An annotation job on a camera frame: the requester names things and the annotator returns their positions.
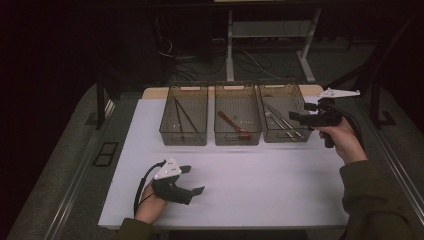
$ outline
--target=floor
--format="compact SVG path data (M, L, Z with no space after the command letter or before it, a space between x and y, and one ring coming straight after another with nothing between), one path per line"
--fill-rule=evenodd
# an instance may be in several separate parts
M190 52L179 52L179 59L170 69L169 81L219 81L225 80L225 50L215 41L213 57L200 59ZM234 71L236 80L255 80L278 77L295 77L300 84L305 81L302 69L296 59L295 50L302 47L296 40L263 40L252 47L250 42L235 43ZM326 85L366 61L374 45L354 45L347 49L348 42L323 40L314 42L308 55L308 62L316 78L316 84ZM355 79L339 86L348 90ZM8 239L111 239L114 231L97 225L102 206L114 170L118 164L128 132L132 113L141 97L141 92L124 92L119 100L110 102L107 119L101 129L96 130L95 86L89 89L75 109L73 117L58 142L42 176L13 227ZM361 123L366 151L383 172L384 177L402 194L404 208L413 229L424 236L422 216L416 214L415 205L422 207L420 193L424 193L424 136L384 89L381 94L381 110L388 111L396 125L375 129L369 121L369 93L363 99L337 100L339 107L351 112ZM101 144L116 142L118 147L108 167L92 166ZM399 184L393 173L394 160L400 158L412 183ZM308 229L295 232L287 239L336 240L343 228ZM280 231L266 232L214 232L184 233L171 232L169 239L282 239Z

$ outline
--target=white desk frame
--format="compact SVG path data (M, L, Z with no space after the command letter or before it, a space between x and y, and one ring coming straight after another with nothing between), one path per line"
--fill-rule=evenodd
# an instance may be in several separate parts
M315 77L309 67L306 56L308 55L309 47L311 46L312 39L314 37L315 29L318 25L318 19L321 14L321 8L317 8L314 11L311 21L305 21L305 29L301 31L295 31L295 33L285 30L284 25L288 24L287 28L290 29L291 24L299 24L297 22L304 21L278 21L278 22L233 22L233 12L228 13L228 40L227 40L227 58L226 58L226 70L227 70L227 81L234 81L234 65L233 65L233 38L241 37L299 37L305 36L305 45L301 51L297 51L297 57L300 65L302 66L303 72L306 77L306 81L309 83L315 82Z
M306 88L301 86L303 93L318 89ZM156 91L164 96L166 92L163 88ZM171 156L180 165L192 166L177 181L178 186L206 188L188 206L169 203L155 223L159 230L299 229L347 223L338 172L343 162L334 149L324 147L317 132L306 143L269 144L261 139L258 146L216 146L214 95L209 96L208 144L200 147L164 146L159 125L165 99L143 97L139 101L100 226L116 230L124 218L133 217L141 177L153 164Z

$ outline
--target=white table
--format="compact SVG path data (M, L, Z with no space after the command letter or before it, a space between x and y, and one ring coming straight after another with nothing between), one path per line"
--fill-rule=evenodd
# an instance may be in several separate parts
M305 97L308 102L318 98ZM205 186L190 205L169 203L157 229L292 229L342 226L342 160L314 131L306 143L216 146L213 98L209 99L208 144L165 146L159 134L165 99L141 99L125 141L99 225L119 229L133 217L140 179L155 163L174 156L191 165L177 186Z

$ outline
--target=human arm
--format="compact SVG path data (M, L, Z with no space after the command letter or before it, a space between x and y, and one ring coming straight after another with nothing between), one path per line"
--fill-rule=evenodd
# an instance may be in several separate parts
M368 158L346 119L339 126L315 127L332 137L345 166L343 207L349 214L347 239L418 239L407 223L399 193L385 182Z
M147 240L153 234L152 224L162 215L167 201L157 197L151 182L144 188L134 219L126 218L114 240Z

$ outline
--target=olive green sleeve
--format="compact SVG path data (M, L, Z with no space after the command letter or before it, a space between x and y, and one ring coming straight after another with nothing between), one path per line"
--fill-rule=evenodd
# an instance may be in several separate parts
M347 239L418 239L399 203L399 192L384 182L370 161L340 169L345 186L343 207L349 214Z
M152 234L152 225L125 218L114 240L148 240Z

